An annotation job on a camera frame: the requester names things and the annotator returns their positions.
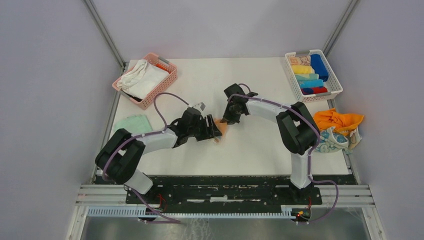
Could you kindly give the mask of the orange polka dot towel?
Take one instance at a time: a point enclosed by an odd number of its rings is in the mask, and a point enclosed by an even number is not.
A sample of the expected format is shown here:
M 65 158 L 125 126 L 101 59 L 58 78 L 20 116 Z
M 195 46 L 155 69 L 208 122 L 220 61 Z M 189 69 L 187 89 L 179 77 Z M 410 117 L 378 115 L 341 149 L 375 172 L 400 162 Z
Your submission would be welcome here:
M 220 143 L 226 136 L 226 132 L 228 131 L 228 123 L 222 118 L 214 119 L 214 123 L 217 126 L 217 129 L 221 132 L 221 136 L 215 136 L 213 141 L 215 144 Z

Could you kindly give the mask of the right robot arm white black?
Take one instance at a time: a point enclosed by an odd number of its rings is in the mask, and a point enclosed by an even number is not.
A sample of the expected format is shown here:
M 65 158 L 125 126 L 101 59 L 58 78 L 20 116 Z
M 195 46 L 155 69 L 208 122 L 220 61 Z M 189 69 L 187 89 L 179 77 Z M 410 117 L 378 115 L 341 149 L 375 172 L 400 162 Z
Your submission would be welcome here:
M 253 115 L 278 126 L 283 145 L 290 151 L 291 175 L 289 199 L 302 204 L 309 198 L 307 187 L 313 182 L 311 155 L 320 140 L 319 128 L 303 102 L 291 105 L 258 97 L 255 92 L 244 93 L 234 83 L 224 90 L 227 105 L 220 120 L 228 125 L 238 124 L 242 115 Z

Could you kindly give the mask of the bright orange towel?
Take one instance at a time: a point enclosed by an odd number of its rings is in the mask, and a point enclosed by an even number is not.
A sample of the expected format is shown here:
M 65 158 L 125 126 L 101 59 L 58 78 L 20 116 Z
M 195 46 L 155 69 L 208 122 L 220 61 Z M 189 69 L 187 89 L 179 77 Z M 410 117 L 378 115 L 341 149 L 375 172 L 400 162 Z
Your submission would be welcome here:
M 334 127 L 335 133 L 348 136 L 352 131 L 356 130 L 364 120 L 364 115 L 356 113 L 339 113 L 335 108 L 329 110 L 318 111 L 314 114 L 313 120 L 320 131 Z

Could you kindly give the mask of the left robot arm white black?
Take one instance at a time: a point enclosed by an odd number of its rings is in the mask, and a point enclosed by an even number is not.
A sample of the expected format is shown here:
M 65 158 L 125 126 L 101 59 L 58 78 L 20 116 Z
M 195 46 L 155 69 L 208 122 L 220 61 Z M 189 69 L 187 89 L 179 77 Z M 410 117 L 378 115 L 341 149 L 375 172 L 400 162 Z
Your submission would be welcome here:
M 158 191 L 153 187 L 153 181 L 138 170 L 142 156 L 177 148 L 189 138 L 199 142 L 222 135 L 212 115 L 203 115 L 201 110 L 188 107 L 164 130 L 133 135 L 124 128 L 118 129 L 97 154 L 95 164 L 103 171 L 106 180 L 126 185 L 137 191 L 144 203 L 150 204 L 156 200 Z

